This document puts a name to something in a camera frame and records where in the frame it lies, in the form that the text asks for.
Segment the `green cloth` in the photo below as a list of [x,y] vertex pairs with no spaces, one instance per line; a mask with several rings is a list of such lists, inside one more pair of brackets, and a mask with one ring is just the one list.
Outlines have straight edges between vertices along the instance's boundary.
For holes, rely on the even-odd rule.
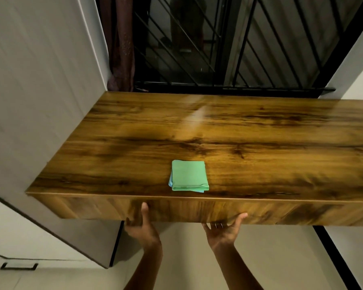
[[172,190],[208,190],[204,161],[172,161]]

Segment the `wooden shelf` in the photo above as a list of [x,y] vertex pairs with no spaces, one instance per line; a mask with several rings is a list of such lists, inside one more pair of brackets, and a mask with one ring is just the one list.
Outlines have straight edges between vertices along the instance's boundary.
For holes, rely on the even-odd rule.
[[[210,190],[168,186],[205,161]],[[63,218],[363,225],[363,100],[106,92],[27,190]]]

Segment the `wooden tabletop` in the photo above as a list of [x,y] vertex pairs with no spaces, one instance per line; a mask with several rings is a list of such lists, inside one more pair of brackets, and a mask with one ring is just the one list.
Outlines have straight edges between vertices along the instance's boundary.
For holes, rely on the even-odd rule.
[[[172,191],[172,160],[210,190]],[[363,100],[106,92],[29,194],[363,202]]]

